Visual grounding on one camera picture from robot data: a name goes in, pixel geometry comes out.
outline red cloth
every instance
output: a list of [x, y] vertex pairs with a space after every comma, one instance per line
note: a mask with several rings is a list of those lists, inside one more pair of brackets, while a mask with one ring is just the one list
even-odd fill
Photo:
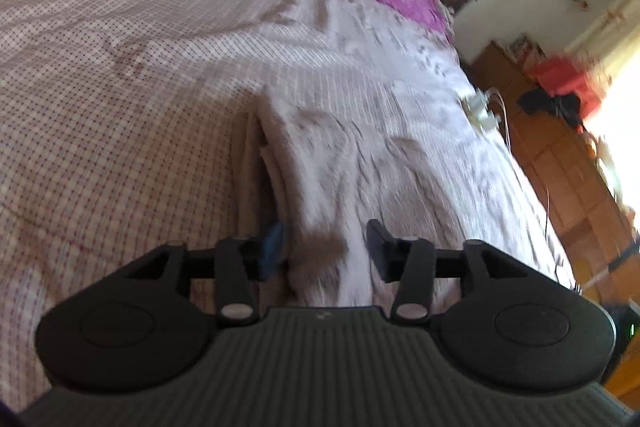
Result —
[[533, 67], [529, 75], [549, 96], [574, 92], [580, 98], [580, 117], [584, 120], [602, 103], [589, 84], [589, 72], [568, 57], [556, 55]]

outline ribbed black surface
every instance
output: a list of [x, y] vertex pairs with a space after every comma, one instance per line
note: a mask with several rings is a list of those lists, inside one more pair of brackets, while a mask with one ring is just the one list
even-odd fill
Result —
[[459, 374], [430, 335], [377, 309], [278, 309], [226, 330], [171, 383], [129, 396], [55, 389], [34, 427], [619, 426], [629, 412], [599, 386], [552, 397], [488, 389]]

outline bedsheet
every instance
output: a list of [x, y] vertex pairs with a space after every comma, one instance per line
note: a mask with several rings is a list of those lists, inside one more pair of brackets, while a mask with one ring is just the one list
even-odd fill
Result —
[[[232, 120], [270, 84], [421, 144], [465, 237], [573, 283], [522, 171], [498, 136], [466, 121], [458, 97], [472, 87], [455, 51], [388, 6], [0, 0], [0, 397], [10, 407], [47, 388], [33, 335], [56, 302], [167, 240], [207, 248], [235, 233]], [[387, 96], [363, 100], [362, 86]], [[205, 309], [207, 296], [210, 285], [194, 288]]]

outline folded blanket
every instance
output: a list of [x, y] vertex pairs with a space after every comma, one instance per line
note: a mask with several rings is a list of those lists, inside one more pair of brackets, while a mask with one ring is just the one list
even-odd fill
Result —
[[[283, 304], [289, 291], [290, 304], [388, 311], [396, 285], [383, 283], [370, 261], [369, 219], [441, 248], [464, 240], [417, 141], [297, 107], [268, 88], [236, 121], [232, 142], [239, 234], [258, 235], [275, 219], [286, 226], [286, 280], [264, 289], [263, 306]], [[459, 297], [455, 280], [438, 280], [433, 310]]]

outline white cable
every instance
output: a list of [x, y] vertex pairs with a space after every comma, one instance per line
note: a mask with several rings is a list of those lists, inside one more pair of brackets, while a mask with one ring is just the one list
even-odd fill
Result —
[[500, 94], [500, 91], [495, 89], [495, 87], [490, 87], [485, 92], [487, 96], [487, 100], [489, 100], [492, 96], [495, 96], [500, 101], [500, 107], [502, 107], [502, 114], [504, 115], [504, 140], [507, 143], [507, 149], [511, 152], [511, 136], [509, 135], [509, 122], [507, 121], [507, 106], [504, 103], [504, 99]]

